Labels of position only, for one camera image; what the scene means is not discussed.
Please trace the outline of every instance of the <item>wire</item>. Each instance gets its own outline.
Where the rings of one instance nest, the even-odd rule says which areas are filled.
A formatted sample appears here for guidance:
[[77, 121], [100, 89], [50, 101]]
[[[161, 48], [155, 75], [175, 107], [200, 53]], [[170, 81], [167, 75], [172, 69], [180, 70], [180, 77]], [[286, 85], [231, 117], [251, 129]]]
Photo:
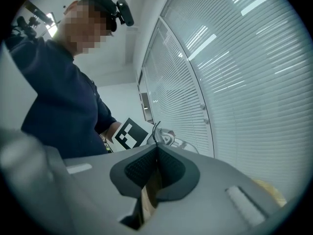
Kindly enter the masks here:
[[153, 128], [152, 128], [152, 138], [153, 138], [153, 140], [156, 142], [156, 144], [157, 144], [157, 141], [156, 141], [155, 134], [156, 134], [156, 129], [157, 129], [157, 126], [158, 126], [159, 123], [161, 123], [161, 121], [159, 121], [157, 124], [155, 124], [155, 125], [153, 126]]

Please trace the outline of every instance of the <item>ceiling light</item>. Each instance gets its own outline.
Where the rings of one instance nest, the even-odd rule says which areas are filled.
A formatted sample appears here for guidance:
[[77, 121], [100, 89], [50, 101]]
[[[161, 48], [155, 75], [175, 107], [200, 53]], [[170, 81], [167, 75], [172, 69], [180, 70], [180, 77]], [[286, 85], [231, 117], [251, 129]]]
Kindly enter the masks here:
[[259, 6], [260, 4], [264, 3], [265, 1], [266, 0], [256, 0], [256, 1], [252, 2], [251, 4], [249, 4], [246, 8], [244, 8], [241, 11], [241, 14], [244, 16], [245, 14], [249, 13], [251, 10], [253, 10], [257, 6]]
[[195, 58], [195, 56], [197, 56], [199, 54], [200, 51], [202, 51], [210, 42], [212, 42], [214, 39], [216, 39], [216, 35], [212, 34], [207, 40], [205, 40], [205, 42], [200, 45], [195, 51], [194, 53], [192, 53], [190, 55], [190, 57], [188, 57], [188, 60], [191, 61], [192, 59]]
[[46, 16], [49, 17], [53, 21], [53, 24], [51, 26], [50, 25], [45, 26], [47, 28], [50, 36], [53, 37], [54, 34], [57, 32], [58, 27], [55, 24], [54, 17], [52, 16], [52, 13], [48, 13]]

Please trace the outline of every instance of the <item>man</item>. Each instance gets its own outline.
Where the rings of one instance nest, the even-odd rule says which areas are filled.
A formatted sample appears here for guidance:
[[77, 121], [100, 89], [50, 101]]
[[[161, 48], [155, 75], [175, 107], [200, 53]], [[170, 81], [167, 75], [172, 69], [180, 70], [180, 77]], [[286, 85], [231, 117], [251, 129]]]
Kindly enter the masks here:
[[38, 93], [22, 130], [56, 147], [64, 159], [105, 154], [99, 135], [112, 140], [120, 126], [93, 81], [73, 64], [74, 56], [116, 31], [114, 10], [112, 0], [74, 1], [52, 40], [24, 39], [11, 49], [17, 67]]

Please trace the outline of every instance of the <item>window blinds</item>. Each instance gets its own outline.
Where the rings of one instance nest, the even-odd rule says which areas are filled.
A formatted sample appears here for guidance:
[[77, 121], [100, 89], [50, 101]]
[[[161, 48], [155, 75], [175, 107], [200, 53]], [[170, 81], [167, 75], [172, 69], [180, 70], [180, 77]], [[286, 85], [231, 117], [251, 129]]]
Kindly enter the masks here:
[[161, 16], [199, 80], [215, 157], [298, 194], [313, 163], [313, 52], [291, 5], [169, 0]]
[[200, 154], [213, 156], [210, 127], [203, 121], [205, 110], [186, 61], [161, 22], [155, 35], [144, 67], [155, 121], [194, 145]]

